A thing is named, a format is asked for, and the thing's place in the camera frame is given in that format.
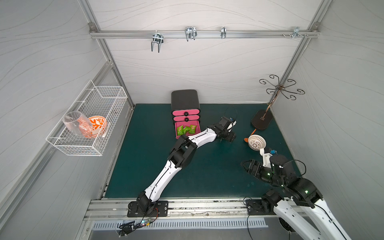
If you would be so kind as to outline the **green cookie packet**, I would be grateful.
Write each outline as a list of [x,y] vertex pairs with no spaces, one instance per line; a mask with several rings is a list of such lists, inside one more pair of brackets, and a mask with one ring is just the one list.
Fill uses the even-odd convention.
[[197,126],[196,125],[190,125],[190,130],[189,130],[189,134],[195,134],[196,133],[196,128]]
[[180,126],[177,127],[177,135],[181,136],[183,134],[184,134],[184,126],[180,125]]
[[191,130],[190,126],[185,126],[183,128],[183,134],[187,134],[187,132],[189,132]]

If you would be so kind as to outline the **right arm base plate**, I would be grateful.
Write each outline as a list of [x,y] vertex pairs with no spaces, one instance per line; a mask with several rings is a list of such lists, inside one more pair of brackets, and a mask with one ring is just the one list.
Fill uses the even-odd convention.
[[262,216],[271,213],[269,203],[266,200],[245,200],[245,206],[249,216]]

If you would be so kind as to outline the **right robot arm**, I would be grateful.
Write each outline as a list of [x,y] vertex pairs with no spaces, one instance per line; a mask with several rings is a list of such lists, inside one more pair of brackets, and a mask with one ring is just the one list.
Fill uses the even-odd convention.
[[241,165],[249,175],[272,186],[259,200],[244,199],[248,215],[276,215],[285,230],[304,240],[350,239],[318,188],[296,173],[293,161],[265,154],[263,162]]

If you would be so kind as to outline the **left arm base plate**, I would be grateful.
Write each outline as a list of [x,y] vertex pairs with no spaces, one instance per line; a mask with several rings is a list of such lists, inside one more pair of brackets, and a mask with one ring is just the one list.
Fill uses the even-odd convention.
[[130,202],[128,204],[128,218],[141,218],[141,217],[167,217],[168,216],[168,201],[157,201],[150,204],[148,207],[145,205],[143,208],[137,202]]

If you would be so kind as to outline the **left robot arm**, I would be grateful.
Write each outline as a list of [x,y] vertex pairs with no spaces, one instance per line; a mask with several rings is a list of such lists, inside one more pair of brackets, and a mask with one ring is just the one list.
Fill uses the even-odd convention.
[[236,121],[229,121],[224,124],[217,123],[208,126],[198,134],[180,136],[172,148],[162,171],[137,197],[137,204],[142,213],[146,216],[152,213],[155,203],[159,200],[166,186],[179,171],[189,165],[199,147],[214,142],[216,139],[233,142],[236,138],[236,134],[233,132],[236,123]]

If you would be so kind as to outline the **black pink drawer cabinet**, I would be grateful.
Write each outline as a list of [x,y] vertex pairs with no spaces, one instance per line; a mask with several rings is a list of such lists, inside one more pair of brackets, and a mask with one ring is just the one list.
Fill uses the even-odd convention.
[[177,127],[180,125],[190,126],[196,125],[196,133],[201,132],[200,128],[200,101],[196,90],[177,90],[171,93],[171,113],[175,127],[176,139]]

